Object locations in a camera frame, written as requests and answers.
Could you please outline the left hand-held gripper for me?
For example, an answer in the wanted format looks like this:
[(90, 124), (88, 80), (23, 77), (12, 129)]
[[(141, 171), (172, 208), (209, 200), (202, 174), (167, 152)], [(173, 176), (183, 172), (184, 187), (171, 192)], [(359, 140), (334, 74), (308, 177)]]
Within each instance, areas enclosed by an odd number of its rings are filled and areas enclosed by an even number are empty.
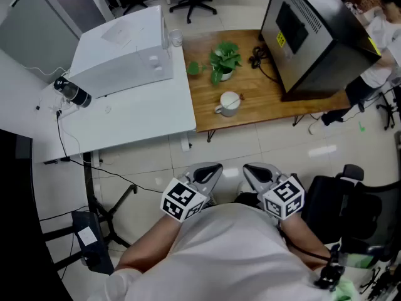
[[(189, 166), (186, 173), (173, 178), (162, 193), (160, 209), (178, 222), (200, 213), (223, 172), (217, 162), (201, 162)], [(201, 176), (196, 181), (194, 176)]]

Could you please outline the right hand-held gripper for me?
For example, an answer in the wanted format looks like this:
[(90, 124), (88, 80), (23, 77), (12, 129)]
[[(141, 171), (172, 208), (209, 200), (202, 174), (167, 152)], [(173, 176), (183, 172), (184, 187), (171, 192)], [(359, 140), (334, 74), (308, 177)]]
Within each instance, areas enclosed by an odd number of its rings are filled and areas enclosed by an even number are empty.
[[(261, 194), (262, 178), (277, 178), (281, 171), (272, 164), (254, 162), (243, 166), (243, 174), (252, 190)], [(261, 202), (265, 212), (283, 221), (303, 208), (305, 189), (293, 174), (265, 190), (261, 194)]]

